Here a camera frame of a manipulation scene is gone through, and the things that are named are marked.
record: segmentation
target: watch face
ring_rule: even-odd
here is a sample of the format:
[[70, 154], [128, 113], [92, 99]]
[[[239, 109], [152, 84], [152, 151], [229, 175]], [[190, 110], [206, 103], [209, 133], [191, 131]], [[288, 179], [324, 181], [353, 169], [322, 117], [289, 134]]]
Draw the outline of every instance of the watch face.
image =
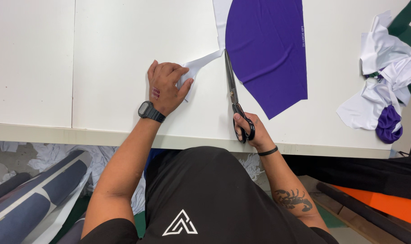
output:
[[145, 111], [147, 111], [149, 104], [148, 103], [143, 103], [141, 107], [139, 108], [138, 112], [140, 115], [143, 115]]

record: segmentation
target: hand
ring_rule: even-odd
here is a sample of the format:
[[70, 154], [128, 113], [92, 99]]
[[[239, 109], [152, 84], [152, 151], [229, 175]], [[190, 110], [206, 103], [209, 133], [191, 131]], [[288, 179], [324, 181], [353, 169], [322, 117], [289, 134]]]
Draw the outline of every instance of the hand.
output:
[[149, 101], [161, 114], [168, 116], [183, 102], [193, 79], [187, 79], [180, 90], [177, 89], [176, 84], [180, 77], [188, 71], [189, 68], [183, 68], [176, 63], [159, 64], [154, 60], [151, 64], [148, 69]]
[[[254, 123], [255, 126], [255, 137], [252, 141], [247, 141], [249, 145], [255, 147], [259, 153], [267, 152], [275, 148], [276, 145], [273, 143], [272, 138], [270, 138], [269, 133], [258, 116], [256, 114], [246, 112], [244, 114], [248, 119], [252, 120], [252, 123]], [[240, 116], [240, 114], [235, 113], [233, 118], [235, 122], [234, 129], [237, 132], [238, 140], [241, 141], [242, 137], [240, 127], [242, 127], [248, 135], [251, 133], [251, 128], [246, 119]]]

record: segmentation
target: orange object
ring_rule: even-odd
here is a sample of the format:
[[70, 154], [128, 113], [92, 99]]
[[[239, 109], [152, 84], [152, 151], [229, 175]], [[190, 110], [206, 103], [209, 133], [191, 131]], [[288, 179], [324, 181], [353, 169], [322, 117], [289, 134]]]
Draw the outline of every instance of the orange object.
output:
[[358, 199], [359, 201], [372, 208], [411, 223], [410, 199], [389, 196], [371, 191], [356, 190], [336, 185], [334, 185], [334, 187]]

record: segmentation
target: wristwatch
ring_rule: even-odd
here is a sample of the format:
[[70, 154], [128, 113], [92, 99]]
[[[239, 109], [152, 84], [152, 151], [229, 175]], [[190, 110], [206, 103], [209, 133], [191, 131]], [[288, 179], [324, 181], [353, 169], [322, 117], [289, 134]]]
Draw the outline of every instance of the wristwatch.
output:
[[166, 117], [165, 115], [161, 114], [159, 111], [157, 111], [153, 103], [150, 101], [145, 101], [141, 104], [138, 110], [138, 114], [141, 118], [150, 118], [154, 119], [157, 122], [163, 123], [165, 121]]

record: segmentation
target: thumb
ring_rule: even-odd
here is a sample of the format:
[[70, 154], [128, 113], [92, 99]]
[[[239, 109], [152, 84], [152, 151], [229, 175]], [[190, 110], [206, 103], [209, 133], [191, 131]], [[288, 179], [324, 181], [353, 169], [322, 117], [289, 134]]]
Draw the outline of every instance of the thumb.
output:
[[241, 128], [246, 131], [246, 133], [249, 135], [251, 133], [251, 127], [249, 126], [249, 123], [244, 119], [240, 114], [235, 113], [234, 116], [234, 121], [236, 122], [237, 125], [239, 125]]
[[178, 91], [178, 95], [184, 99], [187, 96], [187, 93], [189, 92], [192, 83], [192, 78], [187, 79]]

